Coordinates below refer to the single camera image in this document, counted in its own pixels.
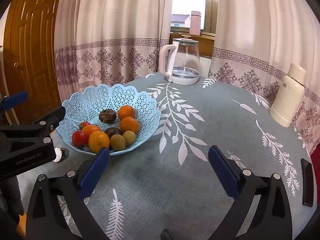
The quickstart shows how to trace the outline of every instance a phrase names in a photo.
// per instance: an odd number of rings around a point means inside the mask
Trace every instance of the fruit bowl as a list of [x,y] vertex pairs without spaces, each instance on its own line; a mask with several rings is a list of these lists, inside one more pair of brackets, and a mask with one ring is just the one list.
[[120,120],[117,117],[114,124],[106,124],[99,120],[99,113],[104,109],[113,109],[116,112],[121,106],[132,106],[137,114],[136,119],[140,123],[135,142],[123,151],[111,151],[110,155],[119,155],[130,152],[147,141],[159,126],[161,112],[157,109],[157,102],[150,98],[147,92],[137,92],[133,86],[124,87],[116,84],[113,87],[101,84],[98,87],[87,87],[84,92],[74,93],[69,100],[65,100],[62,106],[66,109],[65,118],[57,127],[58,134],[72,149],[94,155],[89,148],[83,150],[72,145],[71,135],[79,129],[79,124],[88,121],[98,125],[102,131],[109,127],[119,127]]

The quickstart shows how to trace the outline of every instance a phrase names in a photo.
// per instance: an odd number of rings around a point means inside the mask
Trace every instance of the orange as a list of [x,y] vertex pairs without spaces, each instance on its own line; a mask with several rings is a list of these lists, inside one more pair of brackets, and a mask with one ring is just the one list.
[[97,154],[101,147],[109,148],[109,136],[103,131],[95,131],[89,137],[89,148],[93,153]]
[[95,131],[101,131],[101,129],[94,124],[90,124],[82,128],[82,132],[84,132],[88,137]]
[[133,131],[135,134],[139,132],[140,124],[137,120],[132,118],[131,116],[127,116],[120,122],[120,129],[123,132]]
[[133,109],[132,106],[121,106],[118,111],[118,117],[120,121],[128,116],[136,118],[136,111]]

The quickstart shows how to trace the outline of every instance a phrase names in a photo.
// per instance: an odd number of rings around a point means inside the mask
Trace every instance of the cream thermos bottle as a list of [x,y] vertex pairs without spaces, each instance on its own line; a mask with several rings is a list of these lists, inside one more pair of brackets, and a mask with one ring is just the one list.
[[291,63],[287,75],[282,79],[275,101],[269,113],[279,124],[289,127],[304,96],[306,70]]

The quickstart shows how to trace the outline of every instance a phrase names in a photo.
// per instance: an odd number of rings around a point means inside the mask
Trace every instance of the door panel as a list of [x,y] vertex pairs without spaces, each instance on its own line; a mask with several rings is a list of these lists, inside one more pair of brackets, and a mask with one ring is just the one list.
[[59,0],[13,0],[4,31],[4,71],[9,94],[29,99],[15,112],[31,123],[61,105],[54,71],[54,25]]

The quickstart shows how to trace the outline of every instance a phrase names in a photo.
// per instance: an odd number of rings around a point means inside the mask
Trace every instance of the table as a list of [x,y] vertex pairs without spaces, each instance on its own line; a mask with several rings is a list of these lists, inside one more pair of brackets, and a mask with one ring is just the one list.
[[[173,228],[207,240],[233,203],[207,161],[214,144],[242,169],[268,177],[278,172],[290,201],[293,238],[305,227],[316,209],[316,183],[313,207],[303,206],[300,160],[311,159],[294,125],[284,128],[274,121],[264,98],[215,79],[176,85],[159,73],[127,85],[147,91],[162,115],[159,129],[147,142],[111,157],[94,194],[84,200],[110,239],[159,239],[164,228]],[[56,132],[52,139],[55,146],[67,148]],[[92,158],[71,149],[69,154],[60,164],[48,163],[18,176],[26,210],[39,174],[62,176]],[[249,227],[258,201],[256,196],[240,234]],[[60,204],[76,232],[63,197]],[[110,214],[116,219],[108,227]],[[115,236],[116,228],[122,235]]]

